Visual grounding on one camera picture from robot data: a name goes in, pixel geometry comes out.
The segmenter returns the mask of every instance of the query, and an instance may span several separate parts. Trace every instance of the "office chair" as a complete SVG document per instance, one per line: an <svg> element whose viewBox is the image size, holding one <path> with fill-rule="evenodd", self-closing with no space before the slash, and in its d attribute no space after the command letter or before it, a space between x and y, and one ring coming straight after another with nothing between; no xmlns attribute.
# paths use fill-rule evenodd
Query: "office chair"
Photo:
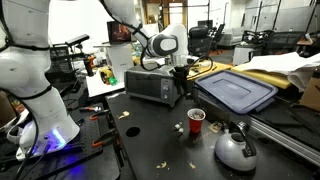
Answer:
<svg viewBox="0 0 320 180"><path fill-rule="evenodd" d="M256 55L276 55L293 52L298 41L304 36L304 32L273 32L268 41L262 43L260 50L249 52L249 61Z"/></svg>
<svg viewBox="0 0 320 180"><path fill-rule="evenodd" d="M218 51L218 43L220 42L222 38L222 31L224 29L225 24L220 24L217 32L214 34L213 42L211 45L211 49L217 51L217 54L219 54Z"/></svg>
<svg viewBox="0 0 320 180"><path fill-rule="evenodd" d="M205 25L196 26L189 30L188 50L193 56L209 56L212 37L208 35L209 29Z"/></svg>

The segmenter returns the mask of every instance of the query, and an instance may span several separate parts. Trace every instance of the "red solo cup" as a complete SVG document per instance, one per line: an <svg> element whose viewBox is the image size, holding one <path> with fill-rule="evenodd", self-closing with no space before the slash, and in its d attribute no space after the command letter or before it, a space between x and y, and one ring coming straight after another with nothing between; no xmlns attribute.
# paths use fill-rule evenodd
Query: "red solo cup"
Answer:
<svg viewBox="0 0 320 180"><path fill-rule="evenodd" d="M202 121L206 113L201 109L190 109L188 111L190 132L199 133L201 131Z"/></svg>

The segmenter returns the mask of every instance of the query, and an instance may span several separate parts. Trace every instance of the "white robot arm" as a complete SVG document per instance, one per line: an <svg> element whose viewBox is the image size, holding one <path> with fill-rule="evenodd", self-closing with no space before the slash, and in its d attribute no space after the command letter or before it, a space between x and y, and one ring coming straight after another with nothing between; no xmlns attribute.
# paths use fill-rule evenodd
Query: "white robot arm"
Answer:
<svg viewBox="0 0 320 180"><path fill-rule="evenodd" d="M171 55L171 65L187 65L188 38L186 28L182 24L169 25L163 32L149 37L136 19L133 0L99 0L108 14L116 21L128 27L139 40L150 57Z"/></svg>
<svg viewBox="0 0 320 180"><path fill-rule="evenodd" d="M170 54L172 65L186 64L188 42L183 25L170 25L149 37L134 16L133 0L99 1L112 18L129 28L148 56ZM18 160L42 155L48 144L48 153L61 150L80 130L67 114L59 92L44 76L51 65L49 4L50 0L0 0L0 22L7 35L7 44L0 49L0 89L22 100L34 118L20 134Z"/></svg>

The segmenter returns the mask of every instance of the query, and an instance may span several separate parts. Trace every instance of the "blue tray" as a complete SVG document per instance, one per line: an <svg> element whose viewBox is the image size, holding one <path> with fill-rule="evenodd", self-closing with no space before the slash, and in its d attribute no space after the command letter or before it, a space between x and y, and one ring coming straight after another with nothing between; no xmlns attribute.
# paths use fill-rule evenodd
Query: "blue tray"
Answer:
<svg viewBox="0 0 320 180"><path fill-rule="evenodd" d="M238 114L263 109L278 92L276 87L268 83L231 71L219 71L199 78L195 86Z"/></svg>

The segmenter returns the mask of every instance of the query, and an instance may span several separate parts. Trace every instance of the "kettle handle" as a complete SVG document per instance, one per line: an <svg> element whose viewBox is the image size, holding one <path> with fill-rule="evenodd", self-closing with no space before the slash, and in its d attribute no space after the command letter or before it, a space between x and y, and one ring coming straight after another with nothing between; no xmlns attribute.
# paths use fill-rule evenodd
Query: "kettle handle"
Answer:
<svg viewBox="0 0 320 180"><path fill-rule="evenodd" d="M244 131L244 127L246 126L246 124L244 122L235 124L233 121L231 121L230 123L233 123L235 125L236 129L239 131L244 141L246 142L245 149L242 150L244 157L257 155L256 147L254 146L253 142L247 138L247 134Z"/></svg>

